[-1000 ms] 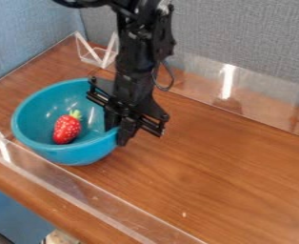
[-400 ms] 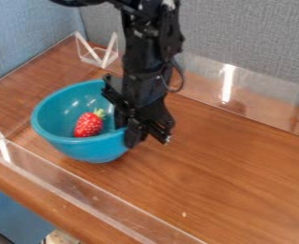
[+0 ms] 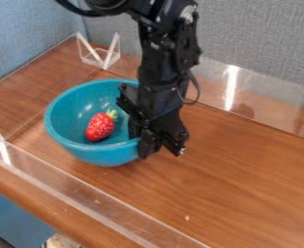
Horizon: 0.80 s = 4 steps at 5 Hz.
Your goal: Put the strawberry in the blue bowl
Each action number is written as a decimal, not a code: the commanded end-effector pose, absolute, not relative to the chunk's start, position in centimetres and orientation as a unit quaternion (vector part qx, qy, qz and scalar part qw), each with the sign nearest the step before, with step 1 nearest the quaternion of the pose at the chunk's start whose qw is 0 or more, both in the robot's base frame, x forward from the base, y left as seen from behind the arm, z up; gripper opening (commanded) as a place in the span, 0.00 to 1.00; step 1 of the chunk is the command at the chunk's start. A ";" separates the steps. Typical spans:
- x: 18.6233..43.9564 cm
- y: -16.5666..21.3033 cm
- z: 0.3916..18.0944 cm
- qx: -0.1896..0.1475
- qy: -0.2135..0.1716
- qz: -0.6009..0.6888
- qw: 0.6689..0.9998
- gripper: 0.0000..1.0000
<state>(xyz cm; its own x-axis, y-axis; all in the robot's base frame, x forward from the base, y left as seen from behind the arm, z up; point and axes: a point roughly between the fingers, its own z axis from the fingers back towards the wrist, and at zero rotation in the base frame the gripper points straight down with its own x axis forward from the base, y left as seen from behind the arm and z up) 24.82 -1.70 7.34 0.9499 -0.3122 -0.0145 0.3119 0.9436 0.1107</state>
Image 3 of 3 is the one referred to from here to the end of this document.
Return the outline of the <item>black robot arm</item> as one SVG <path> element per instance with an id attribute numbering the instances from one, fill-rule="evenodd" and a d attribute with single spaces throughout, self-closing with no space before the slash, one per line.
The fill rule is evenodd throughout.
<path id="1" fill-rule="evenodd" d="M 117 104 L 129 115 L 129 137 L 139 140 L 138 157 L 147 158 L 160 148 L 180 155 L 190 134 L 179 109 L 190 104 L 188 86 L 198 85 L 191 73 L 200 56 L 195 0 L 85 0 L 85 9 L 67 0 L 54 1 L 79 16 L 127 14 L 137 21 L 142 49 L 138 84 L 118 86 Z"/>

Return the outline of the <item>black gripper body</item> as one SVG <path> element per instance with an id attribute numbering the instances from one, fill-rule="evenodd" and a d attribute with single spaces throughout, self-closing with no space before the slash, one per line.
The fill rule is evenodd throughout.
<path id="1" fill-rule="evenodd" d="M 142 131 L 151 130 L 159 137 L 160 147 L 174 156 L 182 155 L 190 135 L 179 117 L 182 102 L 175 87 L 135 86 L 121 82 L 118 92 L 117 105 L 129 117 L 139 119 Z"/>

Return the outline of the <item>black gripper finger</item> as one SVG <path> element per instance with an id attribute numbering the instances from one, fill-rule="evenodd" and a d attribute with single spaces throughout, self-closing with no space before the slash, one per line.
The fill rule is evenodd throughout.
<path id="1" fill-rule="evenodd" d="M 127 121 L 129 139 L 137 139 L 141 136 L 141 131 L 142 128 L 139 119 L 134 116 L 130 116 Z"/>
<path id="2" fill-rule="evenodd" d="M 160 148 L 160 140 L 158 135 L 149 129 L 145 129 L 141 133 L 141 140 L 138 143 L 138 156 L 141 159 L 146 159 Z"/>

